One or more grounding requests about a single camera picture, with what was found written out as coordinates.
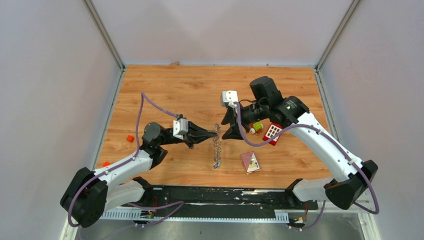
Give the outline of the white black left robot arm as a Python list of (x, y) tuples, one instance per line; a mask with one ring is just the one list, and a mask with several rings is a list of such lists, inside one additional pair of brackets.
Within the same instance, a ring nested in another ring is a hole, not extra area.
[(95, 170), (83, 167), (75, 173), (59, 202), (68, 213), (69, 225), (90, 227), (104, 212), (127, 203), (149, 206), (153, 201), (152, 186), (138, 174), (164, 160), (168, 151), (162, 146), (184, 143), (193, 149), (195, 144), (216, 136), (215, 131), (185, 118), (175, 120), (170, 128), (148, 123), (135, 152), (108, 166)]

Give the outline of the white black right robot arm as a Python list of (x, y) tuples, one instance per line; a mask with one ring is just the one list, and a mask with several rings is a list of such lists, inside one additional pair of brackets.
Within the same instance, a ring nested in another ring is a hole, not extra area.
[[(331, 177), (295, 180), (285, 195), (286, 204), (298, 209), (307, 201), (330, 201), (342, 210), (355, 205), (377, 215), (380, 206), (372, 180), (378, 166), (373, 160), (362, 160), (342, 146), (316, 119), (310, 109), (296, 96), (283, 97), (274, 80), (261, 76), (253, 80), (250, 89), (254, 101), (243, 106), (235, 90), (223, 91), (221, 105), (226, 108), (222, 125), (229, 129), (222, 139), (243, 140), (252, 147), (262, 147), (283, 133), (290, 132), (301, 140), (328, 168)], [(250, 124), (268, 119), (280, 131), (261, 143), (248, 140)]]

